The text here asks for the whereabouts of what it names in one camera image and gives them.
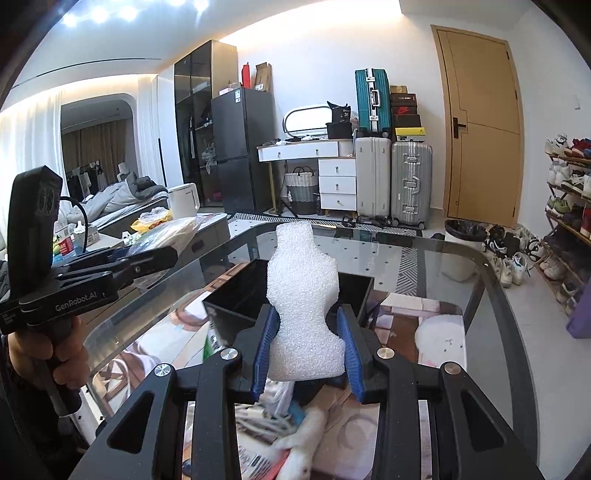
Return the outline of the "person's left hand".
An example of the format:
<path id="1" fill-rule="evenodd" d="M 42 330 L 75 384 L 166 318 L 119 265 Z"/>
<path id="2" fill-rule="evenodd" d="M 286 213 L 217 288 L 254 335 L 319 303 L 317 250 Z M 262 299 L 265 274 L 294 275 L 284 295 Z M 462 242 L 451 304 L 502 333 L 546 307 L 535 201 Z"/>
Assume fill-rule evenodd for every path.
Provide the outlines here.
<path id="1" fill-rule="evenodd" d="M 53 370 L 54 381 L 71 390 L 80 388 L 90 376 L 88 353 L 83 345 L 85 336 L 86 327 L 79 317 L 71 319 L 70 334 L 56 346 L 41 333 L 11 333 L 8 336 L 10 362 L 19 376 L 41 388 L 43 384 L 35 362 L 55 358 L 60 364 Z"/>

